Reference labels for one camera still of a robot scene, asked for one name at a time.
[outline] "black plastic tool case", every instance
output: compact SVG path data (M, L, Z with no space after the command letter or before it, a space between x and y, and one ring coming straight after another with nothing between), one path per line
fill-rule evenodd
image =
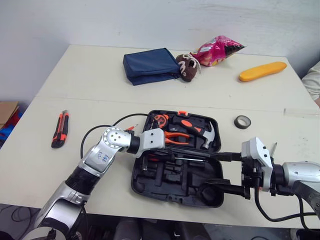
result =
M214 158L221 148L218 123L210 117L190 114L186 112L175 112L165 110L153 110L149 113L143 131L156 128L154 117L156 115L168 116L167 124L161 128L165 132L185 133L190 138L183 136L172 137L175 142L188 142L188 145L177 145L166 143L166 148L156 151L155 155L169 155L171 160L153 161L150 156L152 152L145 152L143 156L137 158L134 163L131 179L132 189L140 195L168 202L177 202L182 205L196 207L219 207L224 201L224 193L208 188L199 191L208 179L223 179L221 164ZM181 120L187 120L196 126L210 131L210 124L214 128L214 140L209 144L208 149L202 147L205 139L193 134L190 129L185 129ZM191 161L173 159L188 158L200 159L204 161ZM143 159L147 158L147 170L143 170Z

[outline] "orange utility knife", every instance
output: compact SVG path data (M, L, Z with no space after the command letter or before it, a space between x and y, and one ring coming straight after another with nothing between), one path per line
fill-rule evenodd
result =
M51 147L53 149L61 148L67 139L68 135L68 123L69 123L69 113L64 110L59 115L58 123L52 138Z

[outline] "pliers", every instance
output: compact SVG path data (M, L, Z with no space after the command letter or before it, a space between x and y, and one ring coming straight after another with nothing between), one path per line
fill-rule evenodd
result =
M189 142L180 142L180 141L173 141L170 138L175 138L175 137L185 137L187 139L190 138L189 134L182 133L182 132L164 132L165 136L165 143L166 144L177 144L177 145L189 145Z

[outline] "navy fabric bag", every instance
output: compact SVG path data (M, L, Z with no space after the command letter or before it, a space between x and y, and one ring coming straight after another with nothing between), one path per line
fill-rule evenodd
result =
M179 65L166 48L126 54L123 57L126 77L133 85L179 78Z

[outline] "hammer head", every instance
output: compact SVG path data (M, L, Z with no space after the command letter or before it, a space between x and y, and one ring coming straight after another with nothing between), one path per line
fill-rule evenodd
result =
M202 147L206 149L209 148L209 144L213 142L215 139L215 129L211 121L210 121L210 127L211 127L211 131L204 131L203 133L203 137L205 138L205 143L202 145Z

